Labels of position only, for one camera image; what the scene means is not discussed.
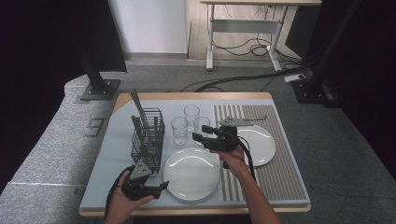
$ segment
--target human hand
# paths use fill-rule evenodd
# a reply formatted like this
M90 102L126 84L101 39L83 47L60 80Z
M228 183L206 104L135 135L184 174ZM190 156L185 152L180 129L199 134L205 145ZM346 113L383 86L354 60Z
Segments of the human hand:
M122 223L132 214L132 212L139 206L149 203L154 199L154 196L150 195L144 198L141 198L137 201L131 201L128 199L125 194L121 190L122 183L124 182L126 176L130 172L125 172L120 181L115 188L113 195L110 200L110 204L108 206L107 217L105 220L105 224L112 223Z
M248 168L245 165L244 150L241 146L238 145L234 150L228 152L217 150L210 150L210 152L219 154L220 160L227 162L230 171L237 178L248 172Z

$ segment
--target clear glass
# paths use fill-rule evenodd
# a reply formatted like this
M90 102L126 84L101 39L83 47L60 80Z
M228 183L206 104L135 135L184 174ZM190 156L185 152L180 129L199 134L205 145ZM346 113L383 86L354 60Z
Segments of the clear glass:
M174 141L177 145L184 145L189 141L189 133L187 130L188 122L183 117L175 117L172 119L172 131L174 134Z
M206 117L198 117L194 120L194 132L201 134L203 137L208 137L208 133L202 132L202 125L210 126L210 120Z
M194 132L194 121L199 117L200 109L197 105L187 105L184 107L184 118L186 118L188 125L189 133Z

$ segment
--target wall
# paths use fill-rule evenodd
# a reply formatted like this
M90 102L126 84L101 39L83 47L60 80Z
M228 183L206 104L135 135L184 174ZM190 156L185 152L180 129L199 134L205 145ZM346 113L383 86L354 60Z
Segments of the wall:
M185 0L108 0L122 50L187 53Z

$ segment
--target gray carpet floor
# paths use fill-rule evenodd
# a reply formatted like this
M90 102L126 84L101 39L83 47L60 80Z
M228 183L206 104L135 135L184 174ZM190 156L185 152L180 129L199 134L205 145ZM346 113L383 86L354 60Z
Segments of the gray carpet floor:
M209 79L272 73L272 68L262 67L220 66L213 72L207 72L203 66L140 65L128 66L128 74L106 72L102 76L121 80L117 91L119 94L130 89L182 91L190 84ZM81 217L78 207L82 195L73 192L76 186L81 188L88 183L117 97L108 102L81 104L78 96L88 83L88 78L83 76L66 84L64 101L58 113L12 180L18 183L45 181L62 185L8 184L0 197L0 222L12 223L16 217L20 223L26 220L37 223L103 222L102 218ZM189 86L185 91L195 91L204 84L206 82ZM293 89L284 81L284 76L232 81L205 91L267 91L272 94L312 202L309 212L280 213L284 223L396 223L396 182L342 109L298 104ZM83 132L89 119L95 117L105 119L101 133L94 139L81 138L78 132ZM51 154L59 157L60 153L67 162L49 162ZM43 170L43 163L56 166L56 169ZM29 176L30 173L36 174L34 180ZM20 192L29 197L21 198ZM33 214L20 209L27 203L35 208L32 209ZM128 223L239 224L249 223L249 218L135 217L128 220Z

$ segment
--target forearm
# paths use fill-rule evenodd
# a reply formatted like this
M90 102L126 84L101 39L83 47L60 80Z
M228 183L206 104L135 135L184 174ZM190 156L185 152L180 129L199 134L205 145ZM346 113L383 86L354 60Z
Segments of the forearm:
M241 175L238 179L244 192L252 223L282 223L256 181L254 181L248 172L248 169L246 172L246 174Z

